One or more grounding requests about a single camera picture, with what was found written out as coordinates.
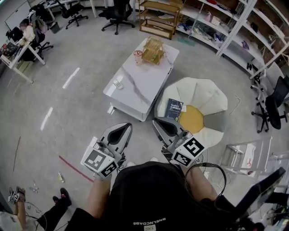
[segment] white paper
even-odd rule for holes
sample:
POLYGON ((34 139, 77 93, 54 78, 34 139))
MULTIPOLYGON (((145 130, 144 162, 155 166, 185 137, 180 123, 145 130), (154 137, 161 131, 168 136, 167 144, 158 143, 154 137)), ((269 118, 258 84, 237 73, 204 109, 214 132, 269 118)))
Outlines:
POLYGON ((182 106, 182 112, 186 112, 186 105, 182 106))

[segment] round chair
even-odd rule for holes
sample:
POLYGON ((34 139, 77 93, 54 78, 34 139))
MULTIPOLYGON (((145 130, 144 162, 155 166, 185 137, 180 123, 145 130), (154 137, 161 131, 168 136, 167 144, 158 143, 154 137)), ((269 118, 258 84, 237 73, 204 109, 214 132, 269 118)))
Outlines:
POLYGON ((210 79, 183 78, 168 86, 158 98, 155 116, 165 117, 168 99, 183 102, 179 123, 189 130, 205 149, 219 143, 226 130, 228 100, 210 79))

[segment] dark blue book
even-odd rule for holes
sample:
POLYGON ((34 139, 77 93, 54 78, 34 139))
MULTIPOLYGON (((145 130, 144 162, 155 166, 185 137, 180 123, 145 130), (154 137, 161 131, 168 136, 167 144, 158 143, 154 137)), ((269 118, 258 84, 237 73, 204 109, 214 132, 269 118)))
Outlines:
POLYGON ((178 100, 168 99, 168 106, 166 109, 165 117, 179 121, 183 104, 183 102, 179 102, 178 100))

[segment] gray floor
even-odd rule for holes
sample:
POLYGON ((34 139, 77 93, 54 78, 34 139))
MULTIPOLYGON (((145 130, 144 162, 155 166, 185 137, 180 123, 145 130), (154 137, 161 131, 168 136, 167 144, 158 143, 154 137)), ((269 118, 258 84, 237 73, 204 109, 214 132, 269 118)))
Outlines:
MULTIPOLYGON (((83 14, 87 14, 89 19, 80 22, 79 27, 73 25, 57 34, 47 33, 54 48, 43 53, 47 62, 45 66, 36 61, 25 71, 34 80, 32 85, 11 70, 6 70, 0 78, 0 190, 7 197, 10 186, 24 187, 27 201, 46 211, 53 205, 51 197, 59 194, 60 187, 66 187, 73 199, 73 207, 60 225, 70 218, 75 207, 85 205, 92 184, 64 164, 59 155, 92 177, 79 164, 92 137, 100 136, 114 124, 131 122, 133 136, 126 150, 128 161, 141 164, 155 156, 165 162, 151 116, 147 121, 139 122, 120 111, 109 115, 109 100, 103 95, 104 87, 121 64, 150 34, 125 25, 120 26, 117 36, 114 27, 102 32, 106 19, 95 19, 91 10, 83 14), (63 84, 78 67, 79 72, 63 89, 63 84), (50 107, 53 107, 53 112, 41 131, 42 121, 50 107), (65 183, 58 180, 58 172, 63 175, 65 183), (39 187, 38 194, 29 190, 33 180, 39 187)), ((58 21, 63 27, 67 20, 59 17, 58 21)), ((256 95, 250 89, 248 76, 233 62, 218 58, 214 51, 198 41, 194 46, 179 42, 177 39, 181 36, 177 33, 172 41, 163 39, 166 44, 180 50, 167 84, 185 76, 211 79, 227 96, 229 112, 238 104, 234 94, 241 99, 228 119, 229 127, 223 140, 209 149, 210 162, 220 161, 228 143, 270 135, 273 136, 273 152, 288 150, 288 125, 282 124, 282 130, 271 129, 269 133, 257 134, 256 125, 260 122, 251 115, 251 111, 256 109, 256 95)), ((234 203, 247 191, 245 183, 250 186, 250 181, 245 178, 234 181, 228 187, 230 190, 226 190, 226 195, 234 203)), ((33 208, 28 213, 37 215, 33 208)))

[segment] person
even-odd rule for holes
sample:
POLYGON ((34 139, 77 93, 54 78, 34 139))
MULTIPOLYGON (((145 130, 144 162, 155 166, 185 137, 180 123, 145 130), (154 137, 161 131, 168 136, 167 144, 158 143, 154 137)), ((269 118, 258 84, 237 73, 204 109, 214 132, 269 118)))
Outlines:
POLYGON ((225 230, 230 214, 216 209, 218 195, 198 167, 187 176, 190 195, 186 168, 156 158, 127 166, 111 193, 110 179, 95 177, 86 207, 76 209, 66 231, 225 230))
POLYGON ((35 38, 35 34, 33 27, 29 23, 29 19, 23 19, 19 27, 23 32, 23 37, 17 42, 17 44, 24 46, 27 42, 32 42, 35 38))
POLYGON ((37 227, 35 227, 34 219, 30 219, 26 215, 25 211, 25 194, 18 192, 20 197, 15 204, 14 214, 8 212, 0 212, 0 231, 34 231, 34 230, 44 230, 53 231, 55 230, 58 222, 66 212, 67 208, 71 205, 71 199, 66 189, 61 188, 60 199, 53 196, 52 199, 55 205, 44 213, 39 219, 36 220, 37 227))

